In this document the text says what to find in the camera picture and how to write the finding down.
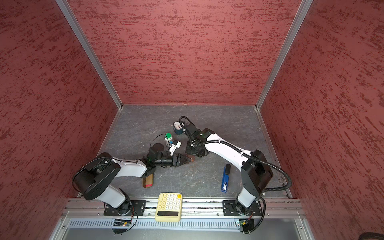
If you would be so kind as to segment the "green cap white pill bottle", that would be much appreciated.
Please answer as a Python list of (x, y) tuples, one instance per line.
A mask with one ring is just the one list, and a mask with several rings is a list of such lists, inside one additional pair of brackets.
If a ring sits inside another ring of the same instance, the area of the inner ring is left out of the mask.
[(165, 134), (165, 142), (166, 142), (166, 145), (171, 145), (172, 142), (173, 142), (173, 136), (171, 133), (166, 133)]

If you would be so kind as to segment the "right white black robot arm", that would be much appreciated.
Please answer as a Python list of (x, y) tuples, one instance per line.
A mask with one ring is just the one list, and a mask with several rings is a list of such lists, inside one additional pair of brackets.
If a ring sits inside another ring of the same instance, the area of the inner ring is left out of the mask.
[(235, 204), (239, 213), (248, 211), (253, 202), (261, 197), (274, 176), (264, 154), (259, 150), (251, 152), (232, 145), (210, 129), (201, 131), (190, 124), (183, 131), (189, 138), (189, 152), (196, 150), (198, 155), (214, 153), (241, 172), (243, 188)]

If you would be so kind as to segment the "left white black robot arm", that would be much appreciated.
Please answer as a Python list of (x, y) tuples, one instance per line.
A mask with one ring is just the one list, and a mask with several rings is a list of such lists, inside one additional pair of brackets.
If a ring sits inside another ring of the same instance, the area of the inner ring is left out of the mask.
[(74, 174), (72, 184), (87, 201), (101, 201), (118, 215), (125, 216), (133, 210), (133, 205), (127, 193), (112, 185), (114, 179), (122, 177), (145, 179), (155, 172), (156, 167), (176, 168), (192, 161), (187, 155), (167, 153), (163, 146), (151, 147), (145, 157), (133, 161), (102, 153)]

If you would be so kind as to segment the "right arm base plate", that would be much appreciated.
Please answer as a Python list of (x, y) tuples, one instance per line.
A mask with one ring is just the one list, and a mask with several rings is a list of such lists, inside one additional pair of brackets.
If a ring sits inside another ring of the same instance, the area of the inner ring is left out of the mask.
[(250, 217), (262, 215), (262, 205), (259, 202), (253, 201), (249, 207), (244, 207), (237, 200), (222, 201), (224, 216), (228, 217)]

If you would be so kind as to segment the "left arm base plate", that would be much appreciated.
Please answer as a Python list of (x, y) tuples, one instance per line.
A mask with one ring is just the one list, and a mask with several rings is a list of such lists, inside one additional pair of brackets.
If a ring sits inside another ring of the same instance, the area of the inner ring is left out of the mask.
[(111, 205), (104, 205), (104, 216), (142, 216), (146, 208), (146, 200), (125, 200), (119, 207), (113, 208)]

